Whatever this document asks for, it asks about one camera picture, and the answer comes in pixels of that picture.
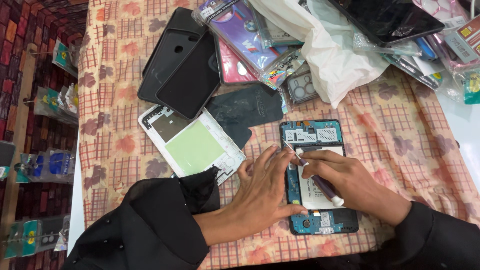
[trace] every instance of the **hand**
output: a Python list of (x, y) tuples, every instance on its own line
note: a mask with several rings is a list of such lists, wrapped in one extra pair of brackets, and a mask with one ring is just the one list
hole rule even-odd
[[(294, 152), (284, 148), (268, 164), (277, 149), (273, 144), (255, 162), (242, 162), (237, 170), (240, 187), (230, 204), (193, 216), (207, 245), (235, 241), (261, 232), (284, 217), (307, 214), (307, 209), (301, 205), (278, 206), (285, 192), (285, 170)], [(253, 166), (251, 175), (247, 173), (249, 166)]]
[[(378, 184), (358, 159), (330, 150), (305, 152), (300, 157), (309, 163), (302, 177), (317, 174), (328, 180), (347, 208), (371, 214), (392, 226), (400, 224), (410, 211), (411, 202)], [(295, 157), (292, 162), (299, 165)]]

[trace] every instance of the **screwdriver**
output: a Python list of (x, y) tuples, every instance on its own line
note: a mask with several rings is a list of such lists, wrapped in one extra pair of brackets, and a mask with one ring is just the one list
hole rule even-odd
[[(282, 140), (288, 146), (288, 148), (293, 150), (293, 148), (285, 141), (285, 139), (282, 139)], [(306, 160), (302, 159), (299, 155), (297, 155), (296, 152), (295, 152), (295, 156), (297, 156), (297, 158), (299, 159), (300, 165), (302, 167), (305, 167), (305, 166), (310, 164)], [(324, 194), (332, 200), (333, 206), (340, 207), (340, 206), (343, 205), (343, 199), (340, 198), (337, 194), (335, 194), (335, 192), (332, 190), (332, 188), (330, 188), (330, 186), (329, 186), (330, 182), (328, 182), (327, 180), (325, 180), (324, 178), (322, 178), (318, 175), (312, 176), (312, 180), (324, 192)]]

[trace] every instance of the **black sleeve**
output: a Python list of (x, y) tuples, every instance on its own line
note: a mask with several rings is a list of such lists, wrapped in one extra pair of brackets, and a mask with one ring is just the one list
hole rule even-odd
[(192, 214), (219, 208), (217, 172), (135, 183), (79, 237), (62, 269), (197, 269), (209, 248)]
[(480, 230), (475, 224), (412, 202), (395, 234), (379, 251), (366, 253), (367, 261), (401, 269), (480, 269)]

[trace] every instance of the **white plastic bag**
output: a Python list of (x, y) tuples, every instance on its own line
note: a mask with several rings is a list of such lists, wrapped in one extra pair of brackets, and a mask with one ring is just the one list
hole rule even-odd
[(302, 55), (312, 71), (313, 86), (336, 108), (348, 91), (379, 77), (389, 65), (378, 53), (353, 51), (353, 27), (327, 0), (250, 0), (263, 16), (305, 42)]

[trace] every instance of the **white cable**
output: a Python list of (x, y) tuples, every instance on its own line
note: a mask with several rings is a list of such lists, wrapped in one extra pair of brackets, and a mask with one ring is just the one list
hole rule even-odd
[(470, 3), (470, 20), (475, 17), (475, 0)]

